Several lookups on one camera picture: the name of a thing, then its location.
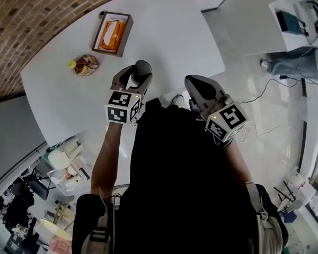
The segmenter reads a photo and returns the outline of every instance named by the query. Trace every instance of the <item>yellow bottle cap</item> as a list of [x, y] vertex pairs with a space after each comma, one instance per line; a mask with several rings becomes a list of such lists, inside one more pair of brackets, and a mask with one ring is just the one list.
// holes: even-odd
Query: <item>yellow bottle cap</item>
[[70, 68], [70, 69], [74, 69], [76, 66], [76, 62], [73, 61], [73, 60], [70, 60], [68, 63], [67, 63], [67, 67]]

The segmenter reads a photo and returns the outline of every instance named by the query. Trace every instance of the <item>white cube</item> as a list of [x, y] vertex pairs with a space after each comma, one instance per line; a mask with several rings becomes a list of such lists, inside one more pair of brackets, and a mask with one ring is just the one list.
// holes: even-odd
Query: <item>white cube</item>
[[132, 123], [140, 110], [141, 94], [110, 90], [108, 101], [105, 103], [106, 119], [110, 122]]
[[206, 129], [222, 142], [238, 134], [248, 119], [238, 102], [226, 105], [207, 118]]

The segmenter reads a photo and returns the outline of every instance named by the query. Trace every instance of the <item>brick wall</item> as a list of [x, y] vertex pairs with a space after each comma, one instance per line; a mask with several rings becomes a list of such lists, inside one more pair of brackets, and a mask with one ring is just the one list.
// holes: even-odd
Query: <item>brick wall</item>
[[110, 0], [0, 0], [0, 101], [24, 91], [20, 71], [61, 30]]

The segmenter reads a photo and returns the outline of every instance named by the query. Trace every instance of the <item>shoe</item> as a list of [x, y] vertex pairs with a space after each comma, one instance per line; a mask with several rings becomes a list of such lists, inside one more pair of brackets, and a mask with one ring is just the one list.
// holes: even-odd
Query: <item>shoe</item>
[[179, 108], [182, 108], [184, 105], [184, 102], [185, 102], [184, 97], [181, 94], [178, 94], [171, 101], [171, 105], [177, 105]]
[[261, 67], [263, 70], [268, 70], [268, 69], [269, 69], [269, 66], [270, 66], [270, 62], [268, 62], [268, 61], [266, 61], [266, 60], [263, 60], [263, 59], [260, 60], [260, 67]]

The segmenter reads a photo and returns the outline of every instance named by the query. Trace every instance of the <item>orange package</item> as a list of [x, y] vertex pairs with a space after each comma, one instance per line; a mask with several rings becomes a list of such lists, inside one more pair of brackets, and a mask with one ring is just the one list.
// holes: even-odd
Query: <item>orange package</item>
[[108, 21], [102, 32], [99, 49], [102, 48], [117, 52], [125, 26], [125, 22]]

